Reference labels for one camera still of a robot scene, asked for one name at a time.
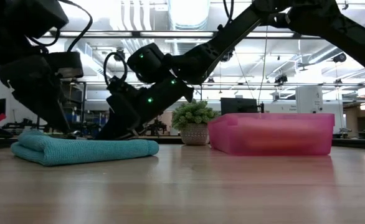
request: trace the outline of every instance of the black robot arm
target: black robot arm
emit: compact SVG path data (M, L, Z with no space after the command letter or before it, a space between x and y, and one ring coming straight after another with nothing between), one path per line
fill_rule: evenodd
M289 7L288 14L280 13ZM335 0L254 0L231 23L219 26L214 38L184 55L163 55L155 44L135 52L128 66L142 82L155 84L136 90L112 78L107 99L111 116L97 139L130 138L181 97L191 101L193 89L186 84L202 84L225 54L264 25L320 36L365 66L365 28L344 17Z
M334 0L322 7L293 7L287 14L273 14L262 22L267 25L322 37L365 67L365 27L342 15Z
M83 76L80 55L50 54L48 44L33 46L29 39L39 43L35 39L53 27L59 33L67 23L57 0L0 0L0 81L13 90L17 101L65 133L69 125L61 104L65 98L60 79Z

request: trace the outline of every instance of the desk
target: desk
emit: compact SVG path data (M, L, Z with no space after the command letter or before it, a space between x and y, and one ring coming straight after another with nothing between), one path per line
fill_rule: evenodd
M0 223L365 223L365 149L235 157L162 145L156 157L50 168L0 149Z
M358 138L359 139L365 139L365 131L359 131L358 133Z

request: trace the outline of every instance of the folded towel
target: folded towel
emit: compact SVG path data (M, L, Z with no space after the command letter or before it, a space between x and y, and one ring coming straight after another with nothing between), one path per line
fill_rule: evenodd
M56 139L37 130L23 132L11 151L22 159L43 166L79 164L153 156L158 143L147 140L90 141Z

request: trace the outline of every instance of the pink plastic bin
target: pink plastic bin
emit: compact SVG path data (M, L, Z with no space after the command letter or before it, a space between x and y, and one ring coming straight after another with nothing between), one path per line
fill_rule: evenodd
M324 156L334 114L226 114L208 124L212 148L238 156Z

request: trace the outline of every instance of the black cable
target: black cable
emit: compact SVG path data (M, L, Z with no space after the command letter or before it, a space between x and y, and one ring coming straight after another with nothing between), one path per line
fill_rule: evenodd
M224 5L225 14L228 17L227 24L229 24L230 22L232 22L232 16L234 15L234 0L231 0L231 2L230 2L230 11L228 11L228 8L227 8L227 0L223 0L223 5Z
M116 55L118 58L120 58L121 62L123 62L123 67L125 71L123 72L123 76L121 77L122 81L125 81L127 78L127 63L125 59L118 53L118 52L110 52L107 57L105 58L105 61L103 62L103 77L105 78L105 83L109 85L108 77L107 77L107 63L111 56Z
M57 29L57 32L55 33L55 39L49 44L43 44L43 43L39 42L38 40L36 40L35 38L32 38L32 37L28 37L28 38L29 38L29 40L31 40L33 43L37 44L38 46L50 47L50 46L53 46L58 41L59 36L60 36L60 30Z
M91 25L93 24L93 17L91 16L91 14L85 10L82 6L79 6L78 4L69 1L69 0L58 0L60 2L69 4L71 6L75 6L81 10L83 10L85 13L87 13L89 20L88 20L88 24L87 26L84 28L84 30L76 37L76 39L70 44L68 51L67 52L71 52L73 50L73 47L77 44L77 42L84 36L84 34L90 29Z

